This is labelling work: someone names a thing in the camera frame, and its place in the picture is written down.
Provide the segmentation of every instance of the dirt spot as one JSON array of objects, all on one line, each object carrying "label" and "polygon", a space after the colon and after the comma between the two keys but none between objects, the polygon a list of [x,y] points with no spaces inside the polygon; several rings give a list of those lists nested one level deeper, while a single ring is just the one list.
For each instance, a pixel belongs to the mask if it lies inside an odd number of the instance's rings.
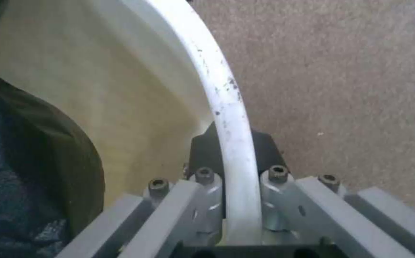
[{"label": "dirt spot", "polygon": [[237,84],[235,82],[235,79],[233,79],[232,77],[228,78],[228,83],[229,85],[233,86],[233,89],[237,89]]}]

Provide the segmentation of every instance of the beige carpet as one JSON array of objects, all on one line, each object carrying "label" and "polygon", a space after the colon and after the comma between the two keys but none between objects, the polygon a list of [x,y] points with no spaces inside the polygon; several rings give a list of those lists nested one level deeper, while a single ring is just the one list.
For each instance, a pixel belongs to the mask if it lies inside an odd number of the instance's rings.
[{"label": "beige carpet", "polygon": [[297,177],[415,207],[415,1],[194,0]]}]

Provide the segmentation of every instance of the gray metal frame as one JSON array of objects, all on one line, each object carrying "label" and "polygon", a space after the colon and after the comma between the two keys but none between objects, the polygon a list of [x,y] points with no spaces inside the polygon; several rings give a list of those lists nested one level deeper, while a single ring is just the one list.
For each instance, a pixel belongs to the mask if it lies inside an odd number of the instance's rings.
[{"label": "gray metal frame", "polygon": [[346,201],[415,254],[415,211],[373,187],[347,195]]},{"label": "gray metal frame", "polygon": [[304,242],[329,238],[349,257],[415,257],[314,177],[289,182],[270,202]]},{"label": "gray metal frame", "polygon": [[201,185],[178,181],[119,258],[167,258],[178,243],[196,236],[207,209]]},{"label": "gray metal frame", "polygon": [[57,258],[116,257],[151,212],[149,201],[125,194],[75,237]]}]

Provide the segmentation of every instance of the blue fabric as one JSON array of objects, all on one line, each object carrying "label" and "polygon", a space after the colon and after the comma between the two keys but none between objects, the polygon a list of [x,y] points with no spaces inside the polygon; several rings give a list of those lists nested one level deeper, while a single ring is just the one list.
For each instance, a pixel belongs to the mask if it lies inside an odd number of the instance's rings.
[{"label": "blue fabric", "polygon": [[70,240],[65,215],[41,177],[35,139],[0,109],[0,257],[53,257]]}]

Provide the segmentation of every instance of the hex socket bolt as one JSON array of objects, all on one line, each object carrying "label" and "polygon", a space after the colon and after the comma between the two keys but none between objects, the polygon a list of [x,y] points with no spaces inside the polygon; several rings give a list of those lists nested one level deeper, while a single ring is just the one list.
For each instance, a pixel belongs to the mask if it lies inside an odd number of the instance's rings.
[{"label": "hex socket bolt", "polygon": [[208,184],[214,182],[214,171],[212,168],[208,167],[198,168],[198,170],[194,172],[194,177],[197,183],[207,186]]},{"label": "hex socket bolt", "polygon": [[169,193],[169,182],[166,178],[154,178],[149,182],[149,194],[153,198],[162,198]]},{"label": "hex socket bolt", "polygon": [[271,166],[268,170],[268,179],[273,183],[285,183],[289,177],[289,170],[281,165]]},{"label": "hex socket bolt", "polygon": [[317,177],[320,183],[323,183],[326,187],[330,188],[333,192],[338,192],[340,180],[334,175],[320,175]]}]

